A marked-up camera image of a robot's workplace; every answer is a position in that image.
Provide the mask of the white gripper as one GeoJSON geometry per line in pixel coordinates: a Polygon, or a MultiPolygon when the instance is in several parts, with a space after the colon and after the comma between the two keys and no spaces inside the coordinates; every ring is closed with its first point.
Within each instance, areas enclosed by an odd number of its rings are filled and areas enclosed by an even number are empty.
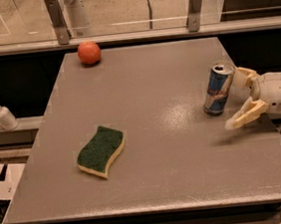
{"type": "Polygon", "coordinates": [[[245,103],[225,122],[224,128],[238,129],[266,112],[281,114],[281,73],[260,76],[255,70],[236,67],[231,84],[229,99],[245,103]]]}

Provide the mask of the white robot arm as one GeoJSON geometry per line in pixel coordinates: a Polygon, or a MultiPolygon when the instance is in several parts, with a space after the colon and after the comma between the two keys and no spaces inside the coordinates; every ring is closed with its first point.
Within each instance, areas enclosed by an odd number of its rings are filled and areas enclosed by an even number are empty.
{"type": "Polygon", "coordinates": [[[238,129],[258,119],[264,113],[281,114],[281,73],[259,75],[255,70],[236,68],[232,84],[239,89],[248,87],[250,97],[241,109],[229,118],[226,129],[238,129]]]}

